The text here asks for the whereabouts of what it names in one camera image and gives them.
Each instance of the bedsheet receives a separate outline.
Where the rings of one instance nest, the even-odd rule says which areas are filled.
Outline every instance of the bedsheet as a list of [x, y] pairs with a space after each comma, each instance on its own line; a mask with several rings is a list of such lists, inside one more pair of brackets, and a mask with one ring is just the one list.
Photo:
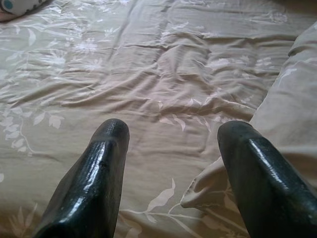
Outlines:
[[[95, 129], [130, 127], [116, 238], [242, 238], [180, 200], [249, 121], [317, 3], [54, 0], [0, 25], [0, 237], [27, 238]], [[229, 187], [216, 206], [232, 208]]]

